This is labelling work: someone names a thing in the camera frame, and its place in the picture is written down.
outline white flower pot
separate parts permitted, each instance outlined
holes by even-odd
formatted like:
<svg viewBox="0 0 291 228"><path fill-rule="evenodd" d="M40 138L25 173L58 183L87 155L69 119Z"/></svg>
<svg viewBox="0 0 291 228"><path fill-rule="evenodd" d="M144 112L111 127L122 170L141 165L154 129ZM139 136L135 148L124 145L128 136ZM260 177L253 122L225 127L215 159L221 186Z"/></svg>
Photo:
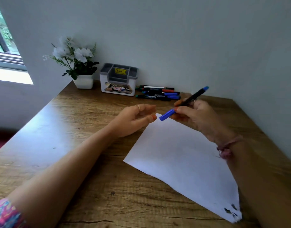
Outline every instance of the white flower pot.
<svg viewBox="0 0 291 228"><path fill-rule="evenodd" d="M78 75L74 83L78 89L91 89L93 87L93 75Z"/></svg>

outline sleeve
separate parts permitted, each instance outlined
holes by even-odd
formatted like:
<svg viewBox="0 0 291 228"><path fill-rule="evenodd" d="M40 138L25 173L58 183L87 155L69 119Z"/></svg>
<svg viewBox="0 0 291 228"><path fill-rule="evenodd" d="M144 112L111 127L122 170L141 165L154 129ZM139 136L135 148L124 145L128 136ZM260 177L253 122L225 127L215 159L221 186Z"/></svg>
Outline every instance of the sleeve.
<svg viewBox="0 0 291 228"><path fill-rule="evenodd" d="M0 228L28 228L21 213L5 198L0 201Z"/></svg>

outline pile of markers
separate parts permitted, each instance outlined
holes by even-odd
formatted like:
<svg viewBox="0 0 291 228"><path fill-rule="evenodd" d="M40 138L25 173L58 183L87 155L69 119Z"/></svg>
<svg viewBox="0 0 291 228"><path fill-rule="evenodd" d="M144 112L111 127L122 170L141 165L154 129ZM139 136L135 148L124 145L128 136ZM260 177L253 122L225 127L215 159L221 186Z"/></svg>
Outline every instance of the pile of markers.
<svg viewBox="0 0 291 228"><path fill-rule="evenodd" d="M141 85L140 87L136 87L136 90L140 90L144 94L136 95L137 98L156 99L161 101L180 99L180 92L175 92L174 88Z"/></svg>

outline white plastic box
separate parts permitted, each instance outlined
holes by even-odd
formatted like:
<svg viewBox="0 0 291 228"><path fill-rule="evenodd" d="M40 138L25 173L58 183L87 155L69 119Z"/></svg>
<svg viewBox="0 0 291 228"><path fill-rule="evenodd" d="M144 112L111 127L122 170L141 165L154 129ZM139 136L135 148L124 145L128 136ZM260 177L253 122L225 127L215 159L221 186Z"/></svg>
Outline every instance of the white plastic box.
<svg viewBox="0 0 291 228"><path fill-rule="evenodd" d="M100 70L101 91L127 96L135 95L138 68L105 63Z"/></svg>

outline marker cap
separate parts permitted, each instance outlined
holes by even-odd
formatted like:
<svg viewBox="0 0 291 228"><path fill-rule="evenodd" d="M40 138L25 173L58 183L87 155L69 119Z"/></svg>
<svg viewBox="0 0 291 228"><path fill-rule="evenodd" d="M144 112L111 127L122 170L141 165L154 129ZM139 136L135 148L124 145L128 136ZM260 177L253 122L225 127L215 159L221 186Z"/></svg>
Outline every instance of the marker cap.
<svg viewBox="0 0 291 228"><path fill-rule="evenodd" d="M170 117L171 115L173 115L173 114L175 114L175 113L176 113L175 110L171 109L171 110L169 110L168 112L166 112L164 115L161 115L161 116L159 117L159 119L160 119L161 121L164 121L164 120L166 120L168 117Z"/></svg>

